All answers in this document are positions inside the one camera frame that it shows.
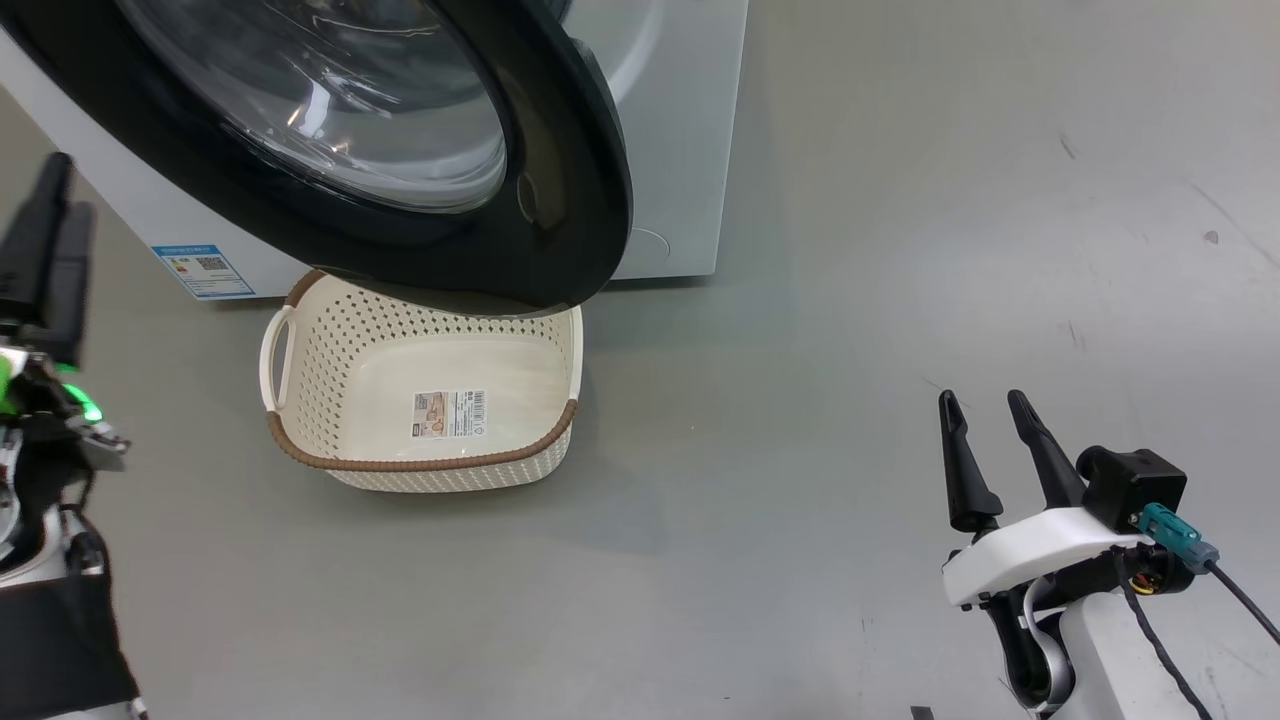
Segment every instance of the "basket handle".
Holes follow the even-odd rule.
[[[268,413],[279,413],[284,406],[284,392],[289,387],[289,366],[293,364],[293,334],[294,325],[289,322],[294,309],[292,305],[280,307],[280,311],[271,318],[262,334],[262,347],[257,354],[257,386],[262,391],[262,406]],[[284,365],[280,369],[280,387],[273,382],[275,374],[275,348],[280,345],[280,331],[289,327],[289,337],[284,343]]]

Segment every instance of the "barcode label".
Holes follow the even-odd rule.
[[[458,389],[413,393],[412,437],[438,439],[485,434],[485,391]]]
[[[201,270],[227,270],[227,263],[221,258],[196,258]]]

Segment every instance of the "washing machine door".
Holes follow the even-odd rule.
[[[631,228],[568,0],[0,0],[61,88],[193,197],[411,302],[561,310]]]

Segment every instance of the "black cable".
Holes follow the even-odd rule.
[[[1235,580],[1233,580],[1226,573],[1222,571],[1221,568],[1217,566],[1217,562],[1207,560],[1204,562],[1204,566],[1208,568],[1210,573],[1213,573],[1215,578],[1222,580],[1222,584],[1226,585],[1226,589],[1231,591],[1231,594],[1235,596],[1235,600],[1239,600],[1240,605],[1243,605],[1244,609],[1248,610],[1249,614],[1253,615],[1258,620],[1258,623],[1262,624],[1262,629],[1265,629],[1267,634],[1271,635],[1271,639],[1276,641],[1276,644],[1280,644],[1280,630],[1277,630],[1275,623],[1272,623],[1271,619],[1267,618],[1267,614],[1263,612],[1262,609],[1258,607],[1256,602],[1253,602],[1253,598],[1251,598],[1244,591],[1242,591],[1240,585],[1235,584]]]
[[[1147,614],[1143,612],[1142,606],[1138,605],[1138,593],[1133,592],[1133,588],[1129,585],[1129,573],[1124,568],[1124,551],[1117,548],[1112,557],[1115,559],[1116,575],[1120,578],[1120,589],[1124,591],[1124,598],[1129,602],[1129,609],[1133,610],[1134,618],[1138,619],[1138,626],[1142,628],[1142,634],[1147,635],[1147,642],[1149,642],[1151,647],[1156,650],[1156,657],[1160,659],[1160,664],[1165,666],[1165,671],[1167,671],[1174,679],[1174,683],[1178,684],[1178,689],[1183,693],[1183,697],[1187,698],[1187,702],[1196,708],[1196,715],[1199,716],[1199,720],[1213,720],[1213,716],[1208,714],[1208,708],[1204,707],[1204,703],[1196,697],[1196,691],[1193,691],[1187,683],[1187,678],[1184,678],[1178,670],[1178,666],[1174,665],[1174,660],[1169,657],[1165,644],[1160,642],[1160,638],[1156,637],[1156,630],[1151,628],[1151,623],[1147,620]]]

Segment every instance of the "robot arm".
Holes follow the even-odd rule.
[[[123,469],[129,443],[58,378],[79,361],[92,234],[69,178],[70,159],[51,156],[0,245],[0,720],[146,716],[84,516],[95,474]]]
[[[1094,446],[1073,465],[1025,395],[1010,391],[1009,406],[1046,509],[1001,528],[960,404],[951,391],[938,398],[951,527],[974,533],[942,566],[947,601],[987,612],[1010,691],[1034,719],[1208,719],[1138,603],[1222,577],[1217,550],[1175,514],[1187,475],[1149,450]]]

